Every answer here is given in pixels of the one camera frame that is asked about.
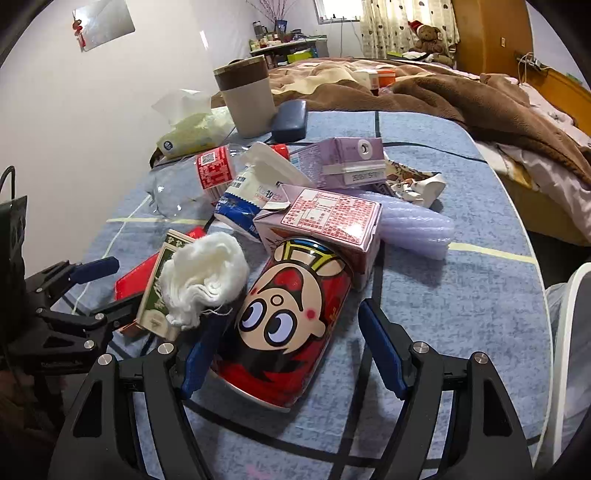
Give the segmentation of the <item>white tissue wad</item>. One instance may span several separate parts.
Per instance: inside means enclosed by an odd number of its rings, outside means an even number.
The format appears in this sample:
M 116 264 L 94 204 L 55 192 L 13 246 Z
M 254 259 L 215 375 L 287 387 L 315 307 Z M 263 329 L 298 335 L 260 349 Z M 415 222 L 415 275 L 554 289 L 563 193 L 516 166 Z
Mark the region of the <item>white tissue wad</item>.
M 197 328 L 205 310 L 235 301 L 249 278 L 242 246 L 225 232 L 214 232 L 178 249 L 164 263 L 160 285 L 166 319 L 182 330 Z

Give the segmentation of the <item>blue white milk pouch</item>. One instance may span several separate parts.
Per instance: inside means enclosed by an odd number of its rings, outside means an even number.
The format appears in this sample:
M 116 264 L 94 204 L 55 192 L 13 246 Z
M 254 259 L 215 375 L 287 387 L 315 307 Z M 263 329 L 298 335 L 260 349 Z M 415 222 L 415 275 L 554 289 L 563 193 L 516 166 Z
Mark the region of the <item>blue white milk pouch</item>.
M 240 157 L 245 168 L 235 175 L 215 205 L 214 217 L 249 240 L 260 242 L 253 223 L 280 185 L 312 187 L 314 183 L 269 145 L 256 142 Z

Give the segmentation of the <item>pink bed sheet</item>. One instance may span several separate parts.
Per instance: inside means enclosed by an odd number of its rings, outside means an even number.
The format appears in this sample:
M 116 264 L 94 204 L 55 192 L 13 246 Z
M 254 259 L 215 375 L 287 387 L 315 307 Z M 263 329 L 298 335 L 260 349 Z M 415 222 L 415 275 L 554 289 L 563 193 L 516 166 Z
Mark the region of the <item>pink bed sheet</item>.
M 590 136 L 572 116 L 555 107 L 538 90 L 513 77 L 483 74 L 481 81 L 553 124 L 577 147 L 590 149 Z M 590 185 L 563 164 L 515 145 L 478 142 L 477 147 L 504 182 L 526 225 L 570 243 L 590 241 Z

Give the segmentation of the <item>brown fleece blanket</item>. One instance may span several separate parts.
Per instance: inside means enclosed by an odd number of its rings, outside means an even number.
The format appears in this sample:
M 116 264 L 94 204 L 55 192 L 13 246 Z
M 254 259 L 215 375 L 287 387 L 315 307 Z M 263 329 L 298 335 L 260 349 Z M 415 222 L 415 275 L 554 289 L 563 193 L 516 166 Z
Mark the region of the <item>brown fleece blanket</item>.
M 374 95 L 353 77 L 390 66 L 396 82 Z M 481 81 L 444 67 L 320 58 L 269 71 L 273 100 L 303 99 L 311 111 L 415 112 L 453 121 L 480 141 L 539 152 L 590 182 L 590 149 L 585 151 L 524 104 Z

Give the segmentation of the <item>wooden bed headboard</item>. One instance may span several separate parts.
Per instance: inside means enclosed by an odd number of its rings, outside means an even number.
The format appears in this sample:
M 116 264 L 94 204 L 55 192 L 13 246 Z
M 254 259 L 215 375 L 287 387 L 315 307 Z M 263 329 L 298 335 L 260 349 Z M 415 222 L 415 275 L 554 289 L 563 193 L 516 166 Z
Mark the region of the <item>wooden bed headboard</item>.
M 590 91 L 576 80 L 539 63 L 532 52 L 516 56 L 518 79 L 537 90 L 545 100 L 567 114 L 579 130 L 590 135 Z

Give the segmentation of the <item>orange white box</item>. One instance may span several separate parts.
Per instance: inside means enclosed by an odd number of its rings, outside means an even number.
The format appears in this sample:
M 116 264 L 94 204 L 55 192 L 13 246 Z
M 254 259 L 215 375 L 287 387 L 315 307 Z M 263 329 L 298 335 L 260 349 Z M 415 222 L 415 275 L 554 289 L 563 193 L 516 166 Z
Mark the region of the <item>orange white box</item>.
M 383 88 L 390 87 L 396 82 L 396 71 L 394 69 L 367 69 L 367 85 L 369 90 L 377 95 Z

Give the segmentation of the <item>lavender foam roll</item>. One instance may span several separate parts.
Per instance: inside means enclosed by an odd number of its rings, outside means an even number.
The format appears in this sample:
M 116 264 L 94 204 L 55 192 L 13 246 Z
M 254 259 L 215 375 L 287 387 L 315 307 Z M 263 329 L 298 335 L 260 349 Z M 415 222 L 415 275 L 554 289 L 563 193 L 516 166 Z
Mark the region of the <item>lavender foam roll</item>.
M 353 190 L 351 195 L 382 205 L 379 232 L 385 243 L 433 260 L 445 259 L 455 235 L 451 218 L 375 192 Z

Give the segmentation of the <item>red packet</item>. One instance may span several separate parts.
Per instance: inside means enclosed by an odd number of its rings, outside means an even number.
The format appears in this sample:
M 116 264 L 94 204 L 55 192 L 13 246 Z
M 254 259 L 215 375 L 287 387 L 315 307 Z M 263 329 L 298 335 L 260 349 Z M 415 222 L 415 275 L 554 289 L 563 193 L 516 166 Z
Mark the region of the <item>red packet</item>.
M 115 282 L 114 298 L 116 300 L 123 300 L 144 292 L 158 255 L 158 252 L 154 253 Z M 146 330 L 132 323 L 121 327 L 118 332 L 126 337 L 133 338 L 145 334 Z

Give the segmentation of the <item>purple milk carton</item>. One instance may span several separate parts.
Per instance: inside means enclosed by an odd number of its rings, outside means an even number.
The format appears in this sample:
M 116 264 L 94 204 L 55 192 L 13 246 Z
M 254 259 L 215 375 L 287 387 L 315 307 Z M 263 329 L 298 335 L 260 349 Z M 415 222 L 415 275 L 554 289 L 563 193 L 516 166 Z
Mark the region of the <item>purple milk carton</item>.
M 386 179 L 381 138 L 329 138 L 291 152 L 290 162 L 318 189 L 360 188 Z

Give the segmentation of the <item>dark blue glasses case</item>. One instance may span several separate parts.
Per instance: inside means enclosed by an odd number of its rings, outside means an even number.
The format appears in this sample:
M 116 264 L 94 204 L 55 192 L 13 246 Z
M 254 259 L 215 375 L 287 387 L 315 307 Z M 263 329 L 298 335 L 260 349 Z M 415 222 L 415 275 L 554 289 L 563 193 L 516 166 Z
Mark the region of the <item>dark blue glasses case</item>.
M 271 125 L 271 138 L 280 144 L 304 139 L 308 128 L 308 106 L 304 100 L 283 102 L 277 108 Z

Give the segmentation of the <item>brown teddy bear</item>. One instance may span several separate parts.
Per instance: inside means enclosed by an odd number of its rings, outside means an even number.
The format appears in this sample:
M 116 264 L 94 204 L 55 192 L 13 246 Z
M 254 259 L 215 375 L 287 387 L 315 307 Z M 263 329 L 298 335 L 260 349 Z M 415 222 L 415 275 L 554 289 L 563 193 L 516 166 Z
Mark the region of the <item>brown teddy bear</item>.
M 426 59 L 430 58 L 432 62 L 449 67 L 454 66 L 454 59 L 449 54 L 449 48 L 444 42 L 439 28 L 423 24 L 418 20 L 411 21 L 409 27 L 417 37 L 411 51 L 422 53 Z

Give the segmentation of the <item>green tissue pack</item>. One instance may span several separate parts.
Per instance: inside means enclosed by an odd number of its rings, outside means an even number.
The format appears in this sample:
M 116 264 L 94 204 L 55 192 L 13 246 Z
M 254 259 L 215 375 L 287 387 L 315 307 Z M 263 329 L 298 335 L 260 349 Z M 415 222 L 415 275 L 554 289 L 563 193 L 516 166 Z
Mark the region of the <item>green tissue pack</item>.
M 211 96 L 198 90 L 171 91 L 151 108 L 164 117 L 171 128 L 156 142 L 167 159 L 211 150 L 221 145 L 235 128 L 228 108 L 212 107 Z

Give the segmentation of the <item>clear plastic bottle red label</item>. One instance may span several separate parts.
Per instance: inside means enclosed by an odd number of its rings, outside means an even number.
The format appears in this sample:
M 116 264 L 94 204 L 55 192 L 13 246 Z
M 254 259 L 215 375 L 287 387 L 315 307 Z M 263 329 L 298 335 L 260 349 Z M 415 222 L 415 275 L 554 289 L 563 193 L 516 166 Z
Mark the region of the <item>clear plastic bottle red label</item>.
M 270 147 L 290 161 L 286 146 Z M 147 192 L 156 212 L 175 218 L 197 204 L 215 205 L 235 175 L 245 168 L 239 157 L 248 149 L 238 144 L 222 145 L 153 170 Z

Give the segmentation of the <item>wooden wardrobe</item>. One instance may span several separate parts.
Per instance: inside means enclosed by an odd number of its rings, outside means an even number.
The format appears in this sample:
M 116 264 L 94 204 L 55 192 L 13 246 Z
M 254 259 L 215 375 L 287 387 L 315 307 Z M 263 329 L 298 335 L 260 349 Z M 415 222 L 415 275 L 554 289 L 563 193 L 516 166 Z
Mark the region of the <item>wooden wardrobe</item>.
M 454 0 L 460 42 L 458 69 L 518 75 L 518 59 L 533 51 L 524 0 Z

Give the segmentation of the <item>beige brown-lid cup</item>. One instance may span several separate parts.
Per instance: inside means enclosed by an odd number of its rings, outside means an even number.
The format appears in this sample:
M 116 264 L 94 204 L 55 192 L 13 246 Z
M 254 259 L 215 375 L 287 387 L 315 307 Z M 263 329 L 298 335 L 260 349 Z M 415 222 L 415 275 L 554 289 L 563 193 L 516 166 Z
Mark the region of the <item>beige brown-lid cup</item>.
M 236 60 L 216 68 L 213 74 L 239 135 L 254 138 L 270 132 L 276 105 L 266 57 Z

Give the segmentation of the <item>pink red-printed carton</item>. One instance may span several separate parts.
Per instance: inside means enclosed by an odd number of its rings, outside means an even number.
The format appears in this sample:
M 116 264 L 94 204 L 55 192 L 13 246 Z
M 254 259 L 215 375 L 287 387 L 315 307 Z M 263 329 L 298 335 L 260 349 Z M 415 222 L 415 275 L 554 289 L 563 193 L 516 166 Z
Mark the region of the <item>pink red-printed carton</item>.
M 283 240 L 311 238 L 334 248 L 363 290 L 380 248 L 382 205 L 352 195 L 283 184 L 253 220 L 270 254 Z

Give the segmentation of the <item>silver wall poster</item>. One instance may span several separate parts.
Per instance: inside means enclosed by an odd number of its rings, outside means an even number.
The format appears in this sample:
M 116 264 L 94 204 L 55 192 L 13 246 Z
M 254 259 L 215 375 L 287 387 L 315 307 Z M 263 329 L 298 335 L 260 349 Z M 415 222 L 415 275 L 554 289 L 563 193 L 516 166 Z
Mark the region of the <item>silver wall poster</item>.
M 125 0 L 95 1 L 74 9 L 72 18 L 72 29 L 81 52 L 135 31 Z

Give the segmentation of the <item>red cartoon drink can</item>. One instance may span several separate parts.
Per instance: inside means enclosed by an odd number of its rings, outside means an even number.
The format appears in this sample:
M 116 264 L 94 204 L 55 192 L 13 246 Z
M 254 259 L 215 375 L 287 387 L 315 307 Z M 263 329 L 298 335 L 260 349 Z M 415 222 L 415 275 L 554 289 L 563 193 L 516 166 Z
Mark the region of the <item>red cartoon drink can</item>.
M 215 375 L 254 402 L 290 410 L 325 354 L 352 277 L 328 245 L 297 237 L 280 243 L 222 337 Z

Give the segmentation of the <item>green cigarette box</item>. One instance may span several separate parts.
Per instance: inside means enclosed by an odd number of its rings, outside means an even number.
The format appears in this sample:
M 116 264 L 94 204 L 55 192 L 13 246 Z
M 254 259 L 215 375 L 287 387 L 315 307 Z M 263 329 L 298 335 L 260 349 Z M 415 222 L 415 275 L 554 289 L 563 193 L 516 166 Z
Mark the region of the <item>green cigarette box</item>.
M 155 264 L 151 269 L 135 320 L 135 323 L 142 329 L 170 342 L 178 337 L 180 328 L 172 326 L 166 319 L 168 309 L 162 296 L 160 276 L 164 263 L 170 260 L 178 249 L 193 241 L 194 239 L 190 236 L 176 230 L 169 229 L 167 231 Z

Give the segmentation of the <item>patterned window curtain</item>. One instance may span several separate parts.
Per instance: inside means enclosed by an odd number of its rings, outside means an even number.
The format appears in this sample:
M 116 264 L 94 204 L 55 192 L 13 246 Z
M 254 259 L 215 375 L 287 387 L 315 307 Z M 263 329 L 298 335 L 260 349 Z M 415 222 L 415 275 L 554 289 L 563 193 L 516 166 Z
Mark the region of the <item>patterned window curtain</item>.
M 363 56 L 386 59 L 388 53 L 410 51 L 419 40 L 417 30 L 423 25 L 437 28 L 444 52 L 455 54 L 461 38 L 452 1 L 363 1 L 360 22 Z

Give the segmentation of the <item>white trash bin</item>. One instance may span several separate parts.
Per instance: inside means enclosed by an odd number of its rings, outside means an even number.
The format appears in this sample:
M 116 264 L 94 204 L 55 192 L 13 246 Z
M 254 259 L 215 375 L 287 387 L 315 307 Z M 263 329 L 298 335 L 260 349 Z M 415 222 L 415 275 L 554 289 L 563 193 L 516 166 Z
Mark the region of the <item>white trash bin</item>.
M 546 290 L 553 341 L 550 411 L 537 468 L 548 478 L 590 476 L 590 264 Z

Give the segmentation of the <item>blue checked mat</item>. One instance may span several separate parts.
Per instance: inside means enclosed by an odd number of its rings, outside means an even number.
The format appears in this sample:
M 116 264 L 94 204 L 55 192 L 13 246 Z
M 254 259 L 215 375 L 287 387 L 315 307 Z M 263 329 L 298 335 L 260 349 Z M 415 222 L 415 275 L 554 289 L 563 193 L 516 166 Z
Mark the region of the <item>blue checked mat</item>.
M 53 455 L 53 479 L 530 479 L 552 341 L 539 272 L 505 188 L 459 125 L 417 113 L 317 112 L 308 141 L 375 134 L 441 172 L 454 231 L 432 260 L 383 245 L 363 289 L 242 240 L 256 295 L 228 364 L 191 396 L 173 354 L 114 339 Z

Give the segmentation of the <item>snack wrapper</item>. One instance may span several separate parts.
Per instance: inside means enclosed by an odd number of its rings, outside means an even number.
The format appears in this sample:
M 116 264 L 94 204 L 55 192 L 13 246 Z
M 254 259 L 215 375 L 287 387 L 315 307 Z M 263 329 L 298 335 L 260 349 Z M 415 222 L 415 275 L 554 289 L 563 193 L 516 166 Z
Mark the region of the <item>snack wrapper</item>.
M 391 160 L 385 155 L 386 179 L 372 190 L 408 203 L 431 208 L 447 186 L 440 172 L 425 172 Z

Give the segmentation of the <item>cluttered side shelf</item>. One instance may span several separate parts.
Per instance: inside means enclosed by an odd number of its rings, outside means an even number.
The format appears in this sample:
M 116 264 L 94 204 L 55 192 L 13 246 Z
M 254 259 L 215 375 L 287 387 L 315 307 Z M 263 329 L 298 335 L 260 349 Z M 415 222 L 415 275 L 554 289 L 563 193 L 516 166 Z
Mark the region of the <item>cluttered side shelf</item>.
M 328 38 L 304 35 L 300 29 L 287 30 L 287 21 L 280 20 L 276 29 L 268 30 L 263 23 L 252 23 L 254 38 L 249 40 L 249 54 L 263 56 L 267 68 L 283 67 L 311 58 L 329 57 Z

